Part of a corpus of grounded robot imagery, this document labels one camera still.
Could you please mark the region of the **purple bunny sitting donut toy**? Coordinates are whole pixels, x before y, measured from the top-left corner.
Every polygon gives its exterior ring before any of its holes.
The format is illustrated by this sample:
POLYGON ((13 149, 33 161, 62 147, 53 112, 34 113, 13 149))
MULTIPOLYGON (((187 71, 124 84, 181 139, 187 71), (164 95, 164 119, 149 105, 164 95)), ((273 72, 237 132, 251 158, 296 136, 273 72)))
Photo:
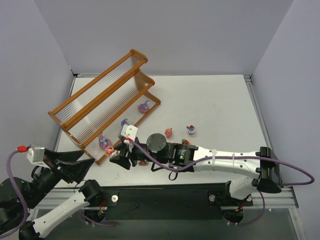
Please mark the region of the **purple bunny sitting donut toy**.
POLYGON ((98 141, 99 141, 99 147, 102 150, 105 150, 108 146, 112 146, 112 142, 108 138, 103 136, 102 133, 98 135, 98 141))

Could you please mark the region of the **small purple bunny toy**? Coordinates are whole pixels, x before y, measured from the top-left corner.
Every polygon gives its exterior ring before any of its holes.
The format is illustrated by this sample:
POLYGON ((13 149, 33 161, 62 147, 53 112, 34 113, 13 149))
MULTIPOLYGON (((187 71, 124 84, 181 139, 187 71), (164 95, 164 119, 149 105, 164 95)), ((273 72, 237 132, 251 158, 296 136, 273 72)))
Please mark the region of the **small purple bunny toy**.
POLYGON ((128 124, 129 124, 129 122, 128 122, 128 119, 127 119, 127 118, 125 118, 124 120, 122 120, 121 123, 120 123, 121 127, 123 127, 124 125, 128 125, 128 124))

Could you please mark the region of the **pink ice cream toy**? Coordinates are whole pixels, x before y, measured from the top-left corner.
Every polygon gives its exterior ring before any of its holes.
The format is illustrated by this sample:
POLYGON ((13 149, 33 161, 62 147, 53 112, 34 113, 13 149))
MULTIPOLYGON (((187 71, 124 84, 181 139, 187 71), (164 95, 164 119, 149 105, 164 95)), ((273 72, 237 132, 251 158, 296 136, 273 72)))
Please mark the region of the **pink ice cream toy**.
POLYGON ((173 135, 173 129, 172 128, 167 128, 165 131, 164 131, 164 135, 167 139, 170 139, 173 135))

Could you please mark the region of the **blue cupcake toy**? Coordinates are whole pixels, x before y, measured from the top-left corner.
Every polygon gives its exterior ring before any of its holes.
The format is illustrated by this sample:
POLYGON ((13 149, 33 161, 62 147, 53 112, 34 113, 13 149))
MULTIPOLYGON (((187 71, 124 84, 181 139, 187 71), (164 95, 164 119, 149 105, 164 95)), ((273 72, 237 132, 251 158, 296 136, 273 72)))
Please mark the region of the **blue cupcake toy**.
POLYGON ((193 125, 187 126, 186 128, 189 135, 193 135, 196 131, 196 128, 193 125))

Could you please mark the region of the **pink bear cupcake toy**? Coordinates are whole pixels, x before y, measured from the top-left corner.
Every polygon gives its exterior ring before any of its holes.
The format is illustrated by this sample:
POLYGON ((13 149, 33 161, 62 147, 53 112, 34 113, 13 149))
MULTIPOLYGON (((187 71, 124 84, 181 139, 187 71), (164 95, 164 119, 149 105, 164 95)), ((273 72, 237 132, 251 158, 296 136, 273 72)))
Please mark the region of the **pink bear cupcake toy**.
POLYGON ((105 148, 105 155, 109 158, 112 158, 112 157, 115 157, 117 156, 119 153, 118 151, 111 145, 108 145, 106 148, 105 148))

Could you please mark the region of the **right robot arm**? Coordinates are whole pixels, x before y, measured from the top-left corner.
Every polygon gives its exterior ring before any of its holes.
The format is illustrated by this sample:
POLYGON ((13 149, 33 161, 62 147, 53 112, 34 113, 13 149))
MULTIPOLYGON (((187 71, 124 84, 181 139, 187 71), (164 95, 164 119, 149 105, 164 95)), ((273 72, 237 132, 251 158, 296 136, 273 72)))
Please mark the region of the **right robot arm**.
POLYGON ((171 172, 222 172, 240 175, 228 182, 231 198, 243 200, 255 192, 278 194, 282 191, 280 166, 271 161, 272 151, 261 147, 248 153, 218 151, 196 145, 167 142, 164 135, 154 133, 146 143, 138 138, 123 137, 110 154, 109 160, 126 170, 138 162, 151 162, 153 172, 166 169, 171 172))

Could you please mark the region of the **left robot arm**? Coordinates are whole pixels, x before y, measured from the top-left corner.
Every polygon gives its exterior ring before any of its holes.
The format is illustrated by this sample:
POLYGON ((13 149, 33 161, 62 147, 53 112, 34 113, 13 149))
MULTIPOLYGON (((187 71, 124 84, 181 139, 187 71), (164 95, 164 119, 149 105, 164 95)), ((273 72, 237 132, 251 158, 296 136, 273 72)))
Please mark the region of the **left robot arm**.
POLYGON ((94 179, 85 179, 95 162, 83 151, 56 152, 19 146, 6 160, 7 179, 0 184, 0 237, 18 233, 20 240, 43 240, 79 210, 97 208, 104 193, 94 179), (31 180, 14 176, 12 160, 26 154, 33 164, 31 180))

